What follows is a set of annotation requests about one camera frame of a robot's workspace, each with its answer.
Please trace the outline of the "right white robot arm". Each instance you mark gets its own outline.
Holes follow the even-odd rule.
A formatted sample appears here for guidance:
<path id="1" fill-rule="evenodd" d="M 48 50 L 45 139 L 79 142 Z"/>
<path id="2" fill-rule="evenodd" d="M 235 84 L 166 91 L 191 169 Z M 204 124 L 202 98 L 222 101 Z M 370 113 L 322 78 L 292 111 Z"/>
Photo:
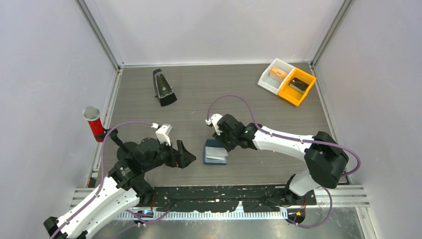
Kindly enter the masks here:
<path id="1" fill-rule="evenodd" d="M 295 135 L 253 122 L 244 125 L 230 114 L 213 114 L 206 124 L 214 128 L 213 137 L 227 151 L 239 146 L 278 152 L 305 162 L 307 168 L 292 175 L 282 191 L 283 198 L 293 205 L 318 187 L 335 189 L 349 161 L 347 154 L 323 131 L 315 136 Z"/>

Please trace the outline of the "blue leather card holder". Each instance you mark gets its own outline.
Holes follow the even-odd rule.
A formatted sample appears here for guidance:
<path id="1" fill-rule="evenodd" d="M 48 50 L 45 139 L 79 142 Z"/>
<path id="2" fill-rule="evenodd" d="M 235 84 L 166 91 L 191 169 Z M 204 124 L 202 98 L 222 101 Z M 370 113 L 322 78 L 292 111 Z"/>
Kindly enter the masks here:
<path id="1" fill-rule="evenodd" d="M 223 145 L 215 139 L 207 139 L 204 145 L 205 165 L 227 165 L 228 152 Z"/>

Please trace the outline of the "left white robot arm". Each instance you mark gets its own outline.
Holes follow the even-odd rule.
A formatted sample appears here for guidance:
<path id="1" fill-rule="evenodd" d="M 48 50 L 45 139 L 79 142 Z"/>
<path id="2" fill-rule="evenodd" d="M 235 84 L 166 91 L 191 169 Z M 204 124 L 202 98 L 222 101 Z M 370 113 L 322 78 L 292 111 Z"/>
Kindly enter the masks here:
<path id="1" fill-rule="evenodd" d="M 145 173 L 162 165 L 185 168 L 196 160 L 181 140 L 177 148 L 145 138 L 126 142 L 117 150 L 118 161 L 85 199 L 60 217 L 43 223 L 52 239 L 91 239 L 103 226 L 123 211 L 152 202 L 153 188 Z"/>

